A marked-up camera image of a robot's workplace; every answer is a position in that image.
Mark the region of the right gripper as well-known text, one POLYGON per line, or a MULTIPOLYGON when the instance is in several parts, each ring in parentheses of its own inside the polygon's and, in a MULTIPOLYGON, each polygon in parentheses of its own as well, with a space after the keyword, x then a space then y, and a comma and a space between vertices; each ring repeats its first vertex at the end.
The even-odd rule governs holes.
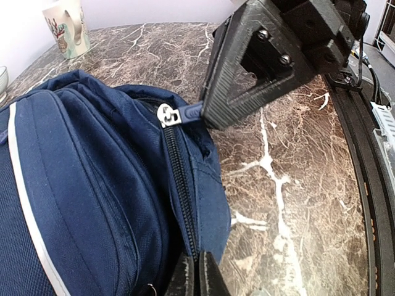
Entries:
POLYGON ((214 31, 200 95, 205 123, 223 130, 310 82, 315 70, 340 71, 367 29, 366 8, 365 1, 242 4, 214 31))

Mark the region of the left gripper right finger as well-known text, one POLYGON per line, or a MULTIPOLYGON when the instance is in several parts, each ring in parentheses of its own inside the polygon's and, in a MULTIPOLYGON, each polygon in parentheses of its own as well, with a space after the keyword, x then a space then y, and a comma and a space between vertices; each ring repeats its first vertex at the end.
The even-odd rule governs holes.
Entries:
POLYGON ((199 257, 199 295, 230 296, 219 267, 210 252, 201 252, 199 257))

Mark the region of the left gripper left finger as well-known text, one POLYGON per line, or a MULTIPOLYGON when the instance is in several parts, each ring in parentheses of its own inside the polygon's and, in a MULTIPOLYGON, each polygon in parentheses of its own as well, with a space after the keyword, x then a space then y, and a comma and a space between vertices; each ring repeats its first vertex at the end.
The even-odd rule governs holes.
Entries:
POLYGON ((165 296, 195 295, 195 266, 192 257, 182 253, 177 261, 165 296))

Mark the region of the navy blue student backpack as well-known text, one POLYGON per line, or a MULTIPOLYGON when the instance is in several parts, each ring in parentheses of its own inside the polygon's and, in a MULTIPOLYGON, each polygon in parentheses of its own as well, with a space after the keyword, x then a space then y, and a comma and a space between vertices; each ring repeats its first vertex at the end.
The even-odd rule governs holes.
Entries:
POLYGON ((1 109, 1 294, 165 295, 231 228, 202 104, 75 70, 1 109))

